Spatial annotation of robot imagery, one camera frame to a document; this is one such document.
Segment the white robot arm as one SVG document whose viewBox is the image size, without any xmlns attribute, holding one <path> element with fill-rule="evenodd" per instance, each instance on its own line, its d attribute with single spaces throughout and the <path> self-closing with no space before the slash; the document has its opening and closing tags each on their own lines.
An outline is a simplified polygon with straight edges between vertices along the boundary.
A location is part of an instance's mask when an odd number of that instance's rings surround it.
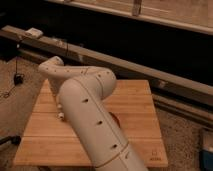
<svg viewBox="0 0 213 171">
<path fill-rule="evenodd" d="M 116 88 L 112 70 L 66 66 L 54 56 L 38 67 L 58 98 L 57 107 L 78 136 L 96 171 L 148 171 L 103 104 Z"/>
</svg>

